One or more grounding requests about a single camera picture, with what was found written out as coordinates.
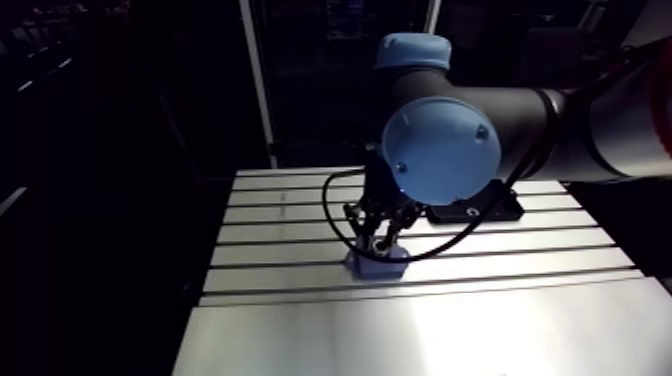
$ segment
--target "aluminum table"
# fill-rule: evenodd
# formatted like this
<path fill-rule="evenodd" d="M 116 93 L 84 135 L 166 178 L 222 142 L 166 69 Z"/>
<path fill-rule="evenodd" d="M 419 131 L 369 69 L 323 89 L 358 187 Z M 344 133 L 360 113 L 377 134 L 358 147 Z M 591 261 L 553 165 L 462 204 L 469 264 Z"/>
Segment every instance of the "aluminum table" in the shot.
<path fill-rule="evenodd" d="M 558 182 L 517 183 L 519 221 L 364 282 L 320 206 L 343 169 L 237 174 L 174 375 L 672 375 L 672 297 Z M 350 236 L 362 183 L 329 193 Z M 420 253 L 462 227 L 421 218 L 399 242 Z"/>

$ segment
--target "dark background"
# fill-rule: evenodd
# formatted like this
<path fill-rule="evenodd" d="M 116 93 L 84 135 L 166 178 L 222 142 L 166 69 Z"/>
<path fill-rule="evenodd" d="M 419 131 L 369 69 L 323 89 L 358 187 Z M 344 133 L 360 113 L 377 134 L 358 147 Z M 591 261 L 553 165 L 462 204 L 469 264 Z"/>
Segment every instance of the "dark background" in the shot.
<path fill-rule="evenodd" d="M 361 162 L 376 44 L 424 26 L 426 1 L 389 3 L 251 1 L 281 166 Z M 600 2 L 579 31 L 586 5 L 444 1 L 449 78 L 570 84 L 645 4 Z M 0 216 L 8 374 L 170 374 L 230 177 L 269 167 L 238 2 L 12 0 L 0 42 L 0 200 L 28 187 Z M 662 278 L 670 184 L 570 190 Z"/>

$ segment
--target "blue joint cap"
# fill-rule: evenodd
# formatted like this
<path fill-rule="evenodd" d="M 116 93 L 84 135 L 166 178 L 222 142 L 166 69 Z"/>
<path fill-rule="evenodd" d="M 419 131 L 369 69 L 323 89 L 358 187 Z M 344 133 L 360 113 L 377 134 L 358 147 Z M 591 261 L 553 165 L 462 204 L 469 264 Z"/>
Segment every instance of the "blue joint cap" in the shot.
<path fill-rule="evenodd" d="M 453 47 L 444 37 L 424 33 L 392 33 L 378 45 L 374 69 L 428 66 L 450 69 Z"/>
<path fill-rule="evenodd" d="M 428 205 L 449 205 L 480 192 L 496 176 L 502 153 L 484 114 L 440 96 L 398 109 L 385 125 L 381 147 L 401 191 Z"/>

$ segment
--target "black cable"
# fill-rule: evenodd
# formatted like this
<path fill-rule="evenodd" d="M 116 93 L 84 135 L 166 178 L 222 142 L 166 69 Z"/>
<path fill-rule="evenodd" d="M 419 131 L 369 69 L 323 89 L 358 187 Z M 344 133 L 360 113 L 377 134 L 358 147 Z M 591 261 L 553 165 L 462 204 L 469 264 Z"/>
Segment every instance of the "black cable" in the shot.
<path fill-rule="evenodd" d="M 545 147 L 547 146 L 547 143 L 551 140 L 554 140 L 557 136 L 558 130 L 560 128 L 560 122 L 557 113 L 555 112 L 555 109 L 553 108 L 553 102 L 551 101 L 551 98 L 546 94 L 544 91 L 539 90 L 539 89 L 533 89 L 537 95 L 539 95 L 539 98 L 541 99 L 541 102 L 544 105 L 544 108 L 546 109 L 546 128 L 542 131 L 541 135 L 539 135 L 539 139 L 530 147 L 530 150 L 527 151 L 525 156 L 520 160 L 516 168 L 511 172 L 511 175 L 509 176 L 508 179 L 504 182 L 504 189 L 500 191 L 499 194 L 497 194 L 493 199 L 488 203 L 488 205 L 485 206 L 483 210 L 481 210 L 481 213 L 474 218 L 473 221 L 471 221 L 467 227 L 465 227 L 460 233 L 455 235 L 452 239 L 448 240 L 446 243 L 443 245 L 440 245 L 430 251 L 427 251 L 425 253 L 421 253 L 419 255 L 415 256 L 409 256 L 409 257 L 383 257 L 383 256 L 378 256 L 373 253 L 366 252 L 359 247 L 353 245 L 350 243 L 350 241 L 343 235 L 341 230 L 336 227 L 336 224 L 334 223 L 333 218 L 331 217 L 331 214 L 329 213 L 329 207 L 327 206 L 327 192 L 329 190 L 329 185 L 334 179 L 339 179 L 339 178 L 344 178 L 348 176 L 354 176 L 354 175 L 361 175 L 364 173 L 364 169 L 357 169 L 357 170 L 349 170 L 349 171 L 343 171 L 343 172 L 336 172 L 332 175 L 330 175 L 327 180 L 325 180 L 324 185 L 322 185 L 322 209 L 324 210 L 324 215 L 327 218 L 327 223 L 329 223 L 329 226 L 331 229 L 334 231 L 338 239 L 343 242 L 352 252 L 355 254 L 364 257 L 366 259 L 372 260 L 372 261 L 377 261 L 385 264 L 405 264 L 409 262 L 415 262 L 415 261 L 420 261 L 420 260 L 425 260 L 430 257 L 434 257 L 438 255 L 441 252 L 446 251 L 447 249 L 453 247 L 457 243 L 461 242 L 462 239 L 466 238 L 468 235 L 470 235 L 488 216 L 488 214 L 492 211 L 492 209 L 497 205 L 497 203 L 503 198 L 505 194 L 508 194 L 508 192 L 511 190 L 511 187 L 513 187 L 513 184 L 522 176 L 522 174 L 527 170 L 529 165 L 534 162 L 534 160 L 537 158 L 537 156 L 544 151 Z"/>

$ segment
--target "vertical metal post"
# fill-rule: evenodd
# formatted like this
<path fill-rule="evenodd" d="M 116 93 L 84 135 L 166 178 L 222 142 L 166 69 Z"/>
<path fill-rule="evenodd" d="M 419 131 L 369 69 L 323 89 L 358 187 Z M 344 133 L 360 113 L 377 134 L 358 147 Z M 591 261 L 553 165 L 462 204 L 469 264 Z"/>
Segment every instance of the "vertical metal post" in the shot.
<path fill-rule="evenodd" d="M 273 143 L 273 129 L 271 127 L 271 117 L 268 111 L 268 101 L 266 100 L 266 90 L 264 88 L 264 77 L 259 61 L 259 50 L 257 48 L 257 37 L 254 30 L 254 19 L 250 9 L 250 0 L 239 0 L 240 13 L 243 19 L 245 29 L 245 40 L 247 41 L 247 50 L 250 54 L 250 65 L 252 66 L 252 75 L 254 77 L 254 86 L 257 91 L 257 100 L 259 102 L 259 112 L 261 113 L 261 125 L 264 128 L 264 138 L 266 141 L 266 152 L 271 164 L 271 168 L 278 168 L 278 161 L 270 153 L 269 146 Z"/>
<path fill-rule="evenodd" d="M 425 27 L 423 29 L 425 33 L 434 34 L 440 10 L 441 0 L 429 0 L 429 4 L 427 4 L 427 16 L 425 17 Z"/>

